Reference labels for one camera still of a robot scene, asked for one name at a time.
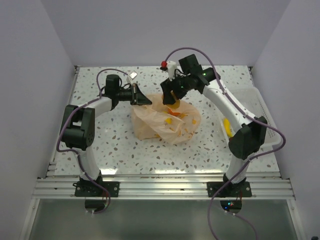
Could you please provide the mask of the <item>fake yellow lemon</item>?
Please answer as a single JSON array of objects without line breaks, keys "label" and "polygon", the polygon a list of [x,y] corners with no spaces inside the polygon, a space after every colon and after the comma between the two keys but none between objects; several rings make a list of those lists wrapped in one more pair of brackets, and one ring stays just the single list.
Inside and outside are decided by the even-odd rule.
[{"label": "fake yellow lemon", "polygon": [[177,109],[180,107],[180,100],[176,97],[173,91],[170,92],[172,97],[174,98],[175,102],[173,104],[167,104],[167,106],[171,109]]}]

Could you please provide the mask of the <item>orange translucent plastic bag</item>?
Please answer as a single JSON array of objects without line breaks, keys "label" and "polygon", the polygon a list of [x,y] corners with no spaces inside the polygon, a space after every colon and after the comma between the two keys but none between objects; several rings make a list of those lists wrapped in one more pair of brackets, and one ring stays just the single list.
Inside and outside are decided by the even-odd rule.
[{"label": "orange translucent plastic bag", "polygon": [[[161,94],[150,94],[147,97],[152,101],[152,105],[134,105],[131,108],[131,122],[136,138],[159,138],[174,145],[193,137],[202,119],[196,107],[181,100],[179,108],[172,109],[163,104]],[[170,115],[168,109],[181,115]]]}]

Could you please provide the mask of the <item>fake yellow banana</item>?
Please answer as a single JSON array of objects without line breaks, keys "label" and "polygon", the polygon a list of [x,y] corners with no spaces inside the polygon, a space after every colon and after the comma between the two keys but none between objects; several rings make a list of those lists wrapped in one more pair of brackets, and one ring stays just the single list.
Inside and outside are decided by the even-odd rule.
[{"label": "fake yellow banana", "polygon": [[230,122],[229,122],[229,120],[227,118],[223,119],[223,127],[224,127],[224,130],[225,130],[226,135],[228,136],[228,138],[232,138],[233,137],[233,131],[232,131],[231,124],[230,124]]}]

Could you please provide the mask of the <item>fake orange fruit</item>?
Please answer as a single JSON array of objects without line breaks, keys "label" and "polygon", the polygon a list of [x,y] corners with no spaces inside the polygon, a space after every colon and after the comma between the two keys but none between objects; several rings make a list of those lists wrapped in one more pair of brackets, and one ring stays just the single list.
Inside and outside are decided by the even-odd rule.
[{"label": "fake orange fruit", "polygon": [[172,111],[170,108],[167,110],[168,114],[172,115],[172,116],[175,116],[175,117],[178,117],[181,115],[180,112],[175,112],[175,111]]}]

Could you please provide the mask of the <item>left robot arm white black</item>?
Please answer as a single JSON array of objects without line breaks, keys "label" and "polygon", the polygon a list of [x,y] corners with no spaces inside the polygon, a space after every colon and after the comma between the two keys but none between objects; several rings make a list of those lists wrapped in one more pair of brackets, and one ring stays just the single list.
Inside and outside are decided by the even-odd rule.
[{"label": "left robot arm white black", "polygon": [[104,87],[98,87],[98,90],[95,99],[83,105],[69,104],[65,107],[56,145],[59,153],[72,152],[76,156],[80,176],[75,187],[81,191],[87,190],[95,197],[106,189],[92,147],[96,118],[114,110],[119,102],[129,102],[132,106],[152,104],[137,83],[129,81],[122,85],[122,79],[117,74],[108,74]]}]

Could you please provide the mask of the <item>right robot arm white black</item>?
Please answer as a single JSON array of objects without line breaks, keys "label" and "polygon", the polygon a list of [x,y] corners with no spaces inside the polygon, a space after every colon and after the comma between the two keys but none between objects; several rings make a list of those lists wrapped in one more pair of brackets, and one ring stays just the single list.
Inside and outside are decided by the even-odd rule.
[{"label": "right robot arm white black", "polygon": [[173,106],[189,91],[195,90],[215,104],[229,121],[233,130],[228,142],[232,158],[222,189],[227,196],[235,196],[241,190],[240,183],[245,181],[248,158],[265,142],[266,118],[256,117],[245,108],[223,84],[215,68],[204,69],[194,54],[180,59],[179,63],[164,60],[160,69],[168,74],[160,84],[164,105]]}]

